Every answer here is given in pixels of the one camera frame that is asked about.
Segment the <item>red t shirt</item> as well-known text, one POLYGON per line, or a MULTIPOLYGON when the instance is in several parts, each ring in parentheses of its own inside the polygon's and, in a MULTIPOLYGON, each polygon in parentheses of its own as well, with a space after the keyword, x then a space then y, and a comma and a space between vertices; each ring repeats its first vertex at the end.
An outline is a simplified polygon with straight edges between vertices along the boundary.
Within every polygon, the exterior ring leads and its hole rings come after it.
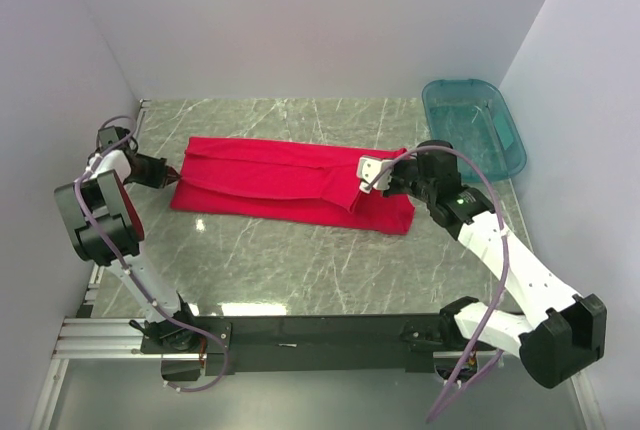
POLYGON ((396 150, 248 138, 192 137, 170 207, 405 235, 415 208, 405 195, 360 190, 361 157, 396 150))

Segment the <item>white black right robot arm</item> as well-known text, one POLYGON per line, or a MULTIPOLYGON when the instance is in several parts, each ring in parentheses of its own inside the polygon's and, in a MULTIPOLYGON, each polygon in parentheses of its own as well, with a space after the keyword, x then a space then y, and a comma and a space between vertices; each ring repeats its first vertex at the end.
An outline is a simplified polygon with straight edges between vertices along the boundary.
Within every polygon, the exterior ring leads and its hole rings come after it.
POLYGON ((497 278, 490 304, 467 298, 443 309, 442 343, 467 351, 487 344, 518 357, 534 381, 554 388, 603 357, 606 306, 563 282, 520 241, 491 186, 463 183, 463 158, 447 142, 425 142, 379 165, 365 164, 360 188, 425 203, 433 221, 497 278))

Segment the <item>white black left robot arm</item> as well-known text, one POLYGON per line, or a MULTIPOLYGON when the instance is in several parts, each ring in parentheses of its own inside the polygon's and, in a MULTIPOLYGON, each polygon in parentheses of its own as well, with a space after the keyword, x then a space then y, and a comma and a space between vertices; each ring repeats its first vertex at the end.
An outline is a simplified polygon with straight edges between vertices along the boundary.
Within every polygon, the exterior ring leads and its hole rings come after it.
POLYGON ((105 124, 81 176, 57 188, 54 198, 80 259, 111 272, 142 309, 144 321, 130 325, 148 343, 186 353, 198 346, 200 328, 147 258, 143 224, 125 189, 127 183, 163 189, 179 179, 164 158, 140 153, 130 130, 105 124))

